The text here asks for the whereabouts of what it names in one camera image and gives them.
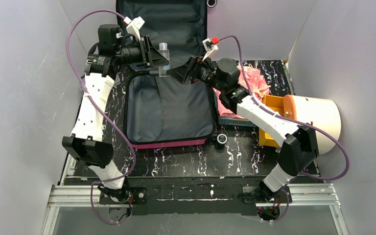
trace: pink cloth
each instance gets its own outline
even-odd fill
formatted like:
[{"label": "pink cloth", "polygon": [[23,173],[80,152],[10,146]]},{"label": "pink cloth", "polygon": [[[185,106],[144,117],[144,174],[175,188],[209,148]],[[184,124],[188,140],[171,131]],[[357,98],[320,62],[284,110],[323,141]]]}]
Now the pink cloth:
[{"label": "pink cloth", "polygon": [[[238,83],[245,88],[247,88],[247,84],[244,81],[243,72],[241,71],[241,66],[237,66],[237,68],[240,70],[240,76],[238,77]],[[244,66],[244,72],[246,73],[247,81],[250,84],[250,87],[253,91],[253,93],[256,95],[257,98],[260,100],[263,99],[263,96],[270,93],[270,86],[267,85],[266,80],[264,80],[263,75],[260,74],[260,70],[255,69],[253,67]],[[217,93],[217,97],[220,96],[220,91],[214,89],[214,91]],[[220,99],[218,99],[218,112],[220,113],[220,116],[222,117],[228,117],[228,118],[241,118],[245,119],[237,114],[234,114],[230,110],[226,109],[224,105],[221,103]]]}]

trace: white cylinder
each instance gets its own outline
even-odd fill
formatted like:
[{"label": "white cylinder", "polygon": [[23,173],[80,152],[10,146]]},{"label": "white cylinder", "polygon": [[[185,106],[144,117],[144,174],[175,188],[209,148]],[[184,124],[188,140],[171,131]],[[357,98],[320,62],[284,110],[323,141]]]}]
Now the white cylinder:
[{"label": "white cylinder", "polygon": [[[332,100],[297,95],[287,96],[291,96],[293,100],[296,120],[310,123],[324,130],[335,139],[339,139],[341,116],[339,115],[338,107]],[[329,152],[335,146],[333,141],[319,132],[316,132],[316,139],[320,155]]]},{"label": "white cylinder", "polygon": [[[100,167],[95,166],[95,165],[91,165],[91,166],[89,166],[89,168],[96,173],[96,175],[99,177],[99,179],[101,181],[110,180],[110,179],[117,178],[117,177],[123,175],[119,171],[116,164],[113,162],[113,159],[104,168],[100,168]],[[105,183],[103,183],[103,185],[107,188],[118,189],[118,188],[122,188],[123,182],[124,182],[124,177],[120,178],[118,180],[105,182]]]}]

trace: red connector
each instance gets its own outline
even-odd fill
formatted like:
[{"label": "red connector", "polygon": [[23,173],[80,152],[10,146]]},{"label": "red connector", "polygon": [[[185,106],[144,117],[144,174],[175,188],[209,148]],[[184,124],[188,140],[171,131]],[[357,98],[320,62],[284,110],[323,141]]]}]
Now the red connector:
[{"label": "red connector", "polygon": [[218,38],[212,38],[211,39],[212,44],[217,44],[219,42]]}]

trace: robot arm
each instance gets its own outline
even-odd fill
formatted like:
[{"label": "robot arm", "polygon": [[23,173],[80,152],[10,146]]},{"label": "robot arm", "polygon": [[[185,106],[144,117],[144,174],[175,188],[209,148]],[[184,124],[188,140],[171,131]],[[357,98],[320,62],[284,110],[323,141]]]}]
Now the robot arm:
[{"label": "robot arm", "polygon": [[[121,29],[116,24],[104,24],[98,29],[98,54],[90,54],[85,68],[85,82],[88,94],[83,95],[77,122],[69,137],[63,137],[62,145],[77,161],[84,162],[93,170],[101,181],[117,178],[122,175],[113,162],[113,146],[102,142],[103,116],[91,104],[90,94],[97,106],[104,112],[107,99],[115,83],[119,68],[138,63],[145,67],[156,67],[169,64],[152,46],[148,36],[141,37],[138,29],[140,20],[130,23],[133,31],[137,31],[132,44],[125,45]],[[134,76],[150,74],[151,71],[134,71]],[[125,178],[105,182],[108,189],[121,189]]]},{"label": "robot arm", "polygon": [[214,63],[210,58],[191,56],[188,62],[168,70],[167,74],[182,84],[187,79],[191,83],[202,81],[221,91],[218,98],[227,109],[263,129],[282,147],[278,164],[260,182],[256,197],[270,200],[318,156],[315,131],[275,117],[275,112],[258,99],[256,104],[254,97],[238,83],[240,71],[234,59],[223,58]]}]

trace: white wall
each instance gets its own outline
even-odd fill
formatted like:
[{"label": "white wall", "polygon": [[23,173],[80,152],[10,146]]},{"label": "white wall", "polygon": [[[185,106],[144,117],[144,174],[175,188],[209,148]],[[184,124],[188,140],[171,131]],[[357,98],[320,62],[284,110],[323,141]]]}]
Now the white wall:
[{"label": "white wall", "polygon": [[[376,1],[318,0],[290,56],[295,91],[332,99],[350,171],[334,182],[350,234],[376,234]],[[337,148],[319,158],[321,173],[344,168]]]},{"label": "white wall", "polygon": [[[244,59],[286,60],[315,1],[218,0],[217,6],[208,10],[208,36],[236,35],[242,45]],[[90,11],[116,9],[114,0],[60,2],[71,22]],[[117,24],[115,15],[98,13],[77,27],[77,35],[85,50],[97,42],[97,29],[101,24]],[[227,39],[220,45],[215,59],[238,58],[234,40]]]},{"label": "white wall", "polygon": [[[39,234],[80,102],[58,1],[0,1],[0,235]],[[79,69],[85,51],[73,38]]]}]

